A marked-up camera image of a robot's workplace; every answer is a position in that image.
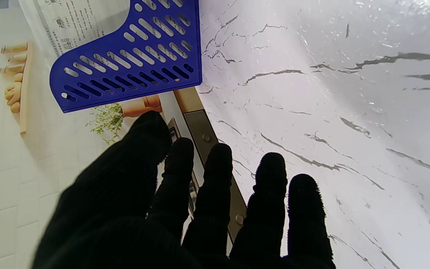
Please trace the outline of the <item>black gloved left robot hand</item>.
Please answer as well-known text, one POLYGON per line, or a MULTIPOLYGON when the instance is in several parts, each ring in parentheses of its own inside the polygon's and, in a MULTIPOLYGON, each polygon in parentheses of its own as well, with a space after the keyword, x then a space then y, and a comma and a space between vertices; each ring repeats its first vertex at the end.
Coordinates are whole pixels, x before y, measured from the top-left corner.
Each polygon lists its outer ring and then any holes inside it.
POLYGON ((188 218, 194 161, 155 111, 86 167, 60 196, 33 269, 334 269, 316 181, 288 181, 282 155, 256 170, 246 218, 229 255, 232 151, 217 143, 188 218))

